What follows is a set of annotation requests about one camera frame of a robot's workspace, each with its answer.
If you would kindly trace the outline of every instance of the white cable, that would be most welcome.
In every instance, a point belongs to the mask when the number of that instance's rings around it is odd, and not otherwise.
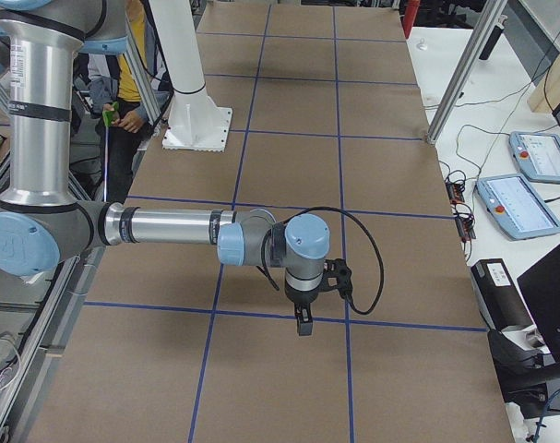
[[[9,343],[9,344],[11,345],[11,347],[13,348],[13,352],[15,353],[15,356],[16,356],[17,359],[18,359],[18,369],[17,369],[15,375],[13,375],[13,377],[12,377],[9,381],[7,381],[7,383],[6,383],[5,385],[3,385],[3,386],[0,388],[0,392],[2,392],[3,390],[5,390],[5,389],[7,389],[9,386],[11,386],[11,385],[13,384],[13,382],[16,380],[16,378],[18,378],[19,372],[21,371],[21,355],[19,355],[18,348],[15,346],[15,344],[14,344],[11,340],[9,340],[9,339],[4,339],[4,338],[0,338],[0,341],[5,342],[5,343]],[[3,370],[1,371],[1,374],[0,374],[0,380],[2,381],[3,373],[4,373],[5,371],[7,371],[7,369],[12,369],[12,370],[13,370],[14,367],[15,367],[14,365],[9,365],[9,366],[7,366],[5,369],[3,369]]]

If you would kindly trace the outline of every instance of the white pole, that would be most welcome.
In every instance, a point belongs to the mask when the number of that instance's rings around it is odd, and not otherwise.
[[[163,147],[224,150],[232,109],[208,96],[188,0],[149,0],[175,88]]]

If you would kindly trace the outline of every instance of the blue cable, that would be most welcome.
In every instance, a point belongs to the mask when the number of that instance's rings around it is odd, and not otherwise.
[[[560,389],[557,389],[553,395],[551,395],[548,400],[546,401],[546,403],[544,404],[544,407],[542,409],[542,415],[540,416],[540,421],[538,423],[536,423],[536,433],[534,434],[533,439],[531,440],[532,443],[537,443],[538,442],[538,438],[540,438],[540,430],[542,429],[542,420],[544,419],[544,416],[548,413],[548,410],[550,409],[550,405],[553,402],[554,398],[560,394]]]

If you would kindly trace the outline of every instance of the black pants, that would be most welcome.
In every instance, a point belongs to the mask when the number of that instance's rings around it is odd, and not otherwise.
[[[137,108],[140,103],[118,99],[120,118]],[[105,174],[105,125],[102,119],[95,126],[99,134],[101,153],[101,177]],[[132,185],[132,162],[142,140],[149,137],[150,126],[145,124],[136,132],[128,132],[121,127],[110,127],[109,164],[107,169],[107,201],[124,203]]]

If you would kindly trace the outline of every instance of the red cylinder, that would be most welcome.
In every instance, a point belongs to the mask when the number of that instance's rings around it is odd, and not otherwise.
[[[409,3],[407,3],[405,17],[402,20],[402,30],[405,33],[405,39],[408,39],[411,34],[412,25],[415,23],[420,4],[421,0],[409,0]]]

